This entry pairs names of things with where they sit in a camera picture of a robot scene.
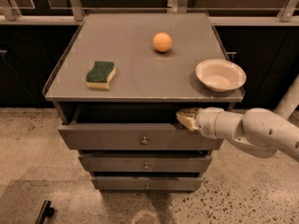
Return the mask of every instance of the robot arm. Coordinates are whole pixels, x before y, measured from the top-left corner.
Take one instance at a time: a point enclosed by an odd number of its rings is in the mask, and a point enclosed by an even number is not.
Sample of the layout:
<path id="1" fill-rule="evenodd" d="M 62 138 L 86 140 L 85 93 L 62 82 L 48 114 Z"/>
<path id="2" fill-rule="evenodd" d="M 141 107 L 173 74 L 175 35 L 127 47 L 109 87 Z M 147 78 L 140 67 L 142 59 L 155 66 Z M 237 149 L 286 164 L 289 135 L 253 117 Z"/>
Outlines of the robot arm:
<path id="1" fill-rule="evenodd" d="M 250 155 L 270 158 L 279 149 L 299 162 L 299 128 L 269 110 L 253 108 L 243 115 L 214 107 L 183 109 L 177 118 L 188 129 L 227 140 Z"/>

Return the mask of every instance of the bowl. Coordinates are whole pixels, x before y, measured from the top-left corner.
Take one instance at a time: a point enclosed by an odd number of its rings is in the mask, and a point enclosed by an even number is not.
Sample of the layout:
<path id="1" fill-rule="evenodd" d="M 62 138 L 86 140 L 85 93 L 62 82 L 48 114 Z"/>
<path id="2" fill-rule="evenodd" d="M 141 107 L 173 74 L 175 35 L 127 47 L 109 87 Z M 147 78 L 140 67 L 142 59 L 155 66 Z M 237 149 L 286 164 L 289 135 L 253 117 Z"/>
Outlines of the bowl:
<path id="1" fill-rule="evenodd" d="M 222 59 L 211 59 L 199 63 L 195 73 L 210 90 L 232 91 L 246 81 L 246 74 L 240 66 Z"/>

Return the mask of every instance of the concrete floor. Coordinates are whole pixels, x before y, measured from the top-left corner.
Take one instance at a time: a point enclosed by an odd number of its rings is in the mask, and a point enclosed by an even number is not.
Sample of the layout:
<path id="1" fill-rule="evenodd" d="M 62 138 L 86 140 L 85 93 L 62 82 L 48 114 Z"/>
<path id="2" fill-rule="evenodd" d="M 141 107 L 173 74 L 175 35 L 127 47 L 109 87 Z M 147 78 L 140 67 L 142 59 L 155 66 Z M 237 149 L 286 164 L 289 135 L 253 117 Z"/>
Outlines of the concrete floor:
<path id="1" fill-rule="evenodd" d="M 299 125 L 299 112 L 291 121 Z M 100 193 L 57 132 L 54 109 L 0 108 L 0 223 L 299 223 L 299 163 L 224 143 L 194 193 Z"/>

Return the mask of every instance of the gray drawer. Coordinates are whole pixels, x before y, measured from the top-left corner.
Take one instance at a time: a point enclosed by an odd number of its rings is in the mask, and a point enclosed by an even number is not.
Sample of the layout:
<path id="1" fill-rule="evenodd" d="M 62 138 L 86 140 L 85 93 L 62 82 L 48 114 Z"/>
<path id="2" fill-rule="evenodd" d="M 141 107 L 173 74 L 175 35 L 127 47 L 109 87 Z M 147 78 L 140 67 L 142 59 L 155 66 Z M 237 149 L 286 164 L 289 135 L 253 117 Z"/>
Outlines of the gray drawer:
<path id="1" fill-rule="evenodd" d="M 76 123 L 59 133 L 70 149 L 85 150 L 213 150 L 221 140 L 206 139 L 179 124 Z"/>
<path id="2" fill-rule="evenodd" d="M 90 172 L 176 172 L 203 173 L 210 156 L 194 154 L 82 154 L 80 161 Z"/>
<path id="3" fill-rule="evenodd" d="M 201 177 L 144 177 L 144 176 L 95 176 L 93 184 L 100 190 L 198 190 L 203 179 Z"/>

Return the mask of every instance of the sponge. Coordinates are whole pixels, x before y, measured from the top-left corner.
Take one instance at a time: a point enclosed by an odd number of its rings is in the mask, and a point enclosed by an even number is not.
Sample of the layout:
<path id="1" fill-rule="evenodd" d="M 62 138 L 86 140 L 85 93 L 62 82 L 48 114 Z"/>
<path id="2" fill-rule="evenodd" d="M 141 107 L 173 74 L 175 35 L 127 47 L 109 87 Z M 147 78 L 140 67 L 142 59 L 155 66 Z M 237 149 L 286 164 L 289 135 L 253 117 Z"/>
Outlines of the sponge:
<path id="1" fill-rule="evenodd" d="M 94 62 L 93 69 L 86 76 L 86 85 L 88 88 L 109 90 L 109 82 L 115 74 L 113 62 Z"/>

